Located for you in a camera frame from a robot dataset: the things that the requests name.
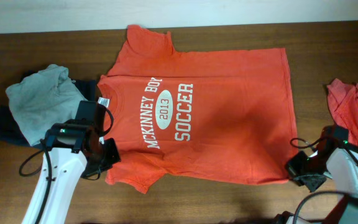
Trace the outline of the orange soccer t-shirt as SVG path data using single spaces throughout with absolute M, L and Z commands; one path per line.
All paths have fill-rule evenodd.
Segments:
M 108 184 L 146 193 L 166 174 L 287 182 L 296 121 L 285 49 L 178 52 L 170 33 L 138 25 L 126 37 L 98 83 L 121 156 Z

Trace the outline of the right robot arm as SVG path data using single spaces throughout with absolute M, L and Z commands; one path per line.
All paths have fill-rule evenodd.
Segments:
M 326 126 L 320 138 L 308 143 L 301 138 L 290 140 L 299 149 L 285 168 L 290 180 L 310 191 L 294 213 L 283 212 L 274 224 L 358 223 L 358 146 L 348 141 L 349 130 L 338 125 Z M 306 220 L 300 212 L 307 201 L 320 195 L 337 195 L 339 201 L 322 220 Z

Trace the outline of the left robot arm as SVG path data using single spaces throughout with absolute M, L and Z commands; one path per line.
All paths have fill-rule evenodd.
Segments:
M 121 158 L 114 139 L 107 138 L 109 100 L 81 101 L 75 118 L 55 123 L 41 140 L 40 177 L 23 223 L 64 223 L 80 179 L 98 180 Z

